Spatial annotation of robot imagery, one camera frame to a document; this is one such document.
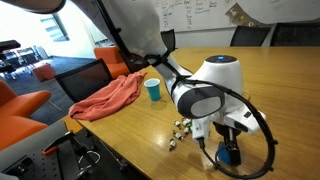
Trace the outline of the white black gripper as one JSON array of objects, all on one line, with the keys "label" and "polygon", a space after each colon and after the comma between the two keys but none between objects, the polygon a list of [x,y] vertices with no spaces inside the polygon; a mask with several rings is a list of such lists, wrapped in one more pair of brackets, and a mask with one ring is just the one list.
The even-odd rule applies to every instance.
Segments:
[{"label": "white black gripper", "polygon": [[[215,124],[216,131],[224,137],[225,144],[236,141],[236,136],[241,132],[253,134],[260,129],[257,120],[245,105],[230,113],[214,113],[210,118]],[[229,147],[227,151],[230,164],[232,166],[240,165],[241,153],[239,148]]]}]

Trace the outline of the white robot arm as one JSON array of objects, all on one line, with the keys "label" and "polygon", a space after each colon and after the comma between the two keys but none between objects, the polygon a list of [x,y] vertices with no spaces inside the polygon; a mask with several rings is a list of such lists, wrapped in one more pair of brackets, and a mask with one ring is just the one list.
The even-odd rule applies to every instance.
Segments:
[{"label": "white robot arm", "polygon": [[[53,14],[68,0],[1,0],[35,14]],[[162,76],[177,111],[192,121],[192,138],[202,144],[215,122],[252,134],[266,131],[265,115],[242,96],[240,62],[228,55],[205,59],[195,72],[179,64],[160,35],[160,18],[151,0],[71,0],[93,23],[105,26],[121,55],[144,61]]]}]

